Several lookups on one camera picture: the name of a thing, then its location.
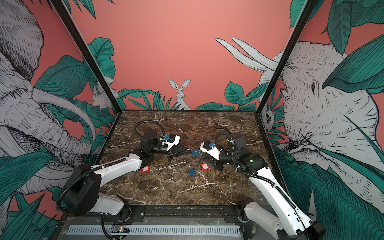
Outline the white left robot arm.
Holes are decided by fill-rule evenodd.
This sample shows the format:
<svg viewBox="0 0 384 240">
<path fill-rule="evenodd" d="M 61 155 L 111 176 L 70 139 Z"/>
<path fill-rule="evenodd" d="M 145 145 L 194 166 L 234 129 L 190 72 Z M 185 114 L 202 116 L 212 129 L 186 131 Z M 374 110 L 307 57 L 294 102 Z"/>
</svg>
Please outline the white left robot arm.
<svg viewBox="0 0 384 240">
<path fill-rule="evenodd" d="M 159 135 L 155 130 L 149 130 L 139 137 L 140 146 L 126 157 L 93 167 L 85 164 L 78 166 L 59 194 L 57 210 L 71 212 L 75 216 L 108 214 L 125 220 L 131 214 L 129 203 L 122 197 L 101 193 L 101 187 L 125 174 L 148 169 L 155 154 L 166 155 L 171 161 L 193 153 L 192 149 L 179 144 L 180 137 L 177 135 Z"/>
</svg>

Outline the blue padlock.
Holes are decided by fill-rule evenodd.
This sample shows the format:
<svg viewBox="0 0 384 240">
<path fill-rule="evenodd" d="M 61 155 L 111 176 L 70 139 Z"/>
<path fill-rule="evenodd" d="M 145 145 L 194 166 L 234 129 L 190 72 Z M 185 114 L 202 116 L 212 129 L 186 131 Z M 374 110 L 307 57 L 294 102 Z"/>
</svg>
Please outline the blue padlock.
<svg viewBox="0 0 384 240">
<path fill-rule="evenodd" d="M 192 150 L 191 155 L 193 155 L 193 156 L 195 156 L 195 157 L 199 157 L 199 156 L 201 155 L 201 151 L 198 151 L 198 150 Z"/>
<path fill-rule="evenodd" d="M 189 175 L 192 177 L 192 176 L 196 175 L 196 170 L 195 170 L 195 169 L 190 169 L 190 170 L 188 171 L 188 173 L 189 173 Z"/>
</svg>

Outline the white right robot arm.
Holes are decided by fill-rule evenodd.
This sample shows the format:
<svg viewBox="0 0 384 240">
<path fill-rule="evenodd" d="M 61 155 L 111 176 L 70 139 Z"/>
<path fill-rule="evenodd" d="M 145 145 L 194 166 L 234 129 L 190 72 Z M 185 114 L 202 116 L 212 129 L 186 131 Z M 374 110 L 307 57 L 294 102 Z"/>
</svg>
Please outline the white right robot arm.
<svg viewBox="0 0 384 240">
<path fill-rule="evenodd" d="M 205 141 L 201 151 L 209 155 L 212 165 L 218 171 L 224 165 L 248 177 L 261 191 L 273 209 L 269 212 L 256 202 L 244 206 L 246 218 L 266 230 L 275 240 L 321 240 L 326 230 L 319 221 L 312 221 L 293 202 L 276 180 L 266 161 L 260 154 L 250 152 L 244 136 L 238 133 L 219 133 L 225 136 L 228 147 L 221 148 L 217 141 Z"/>
</svg>

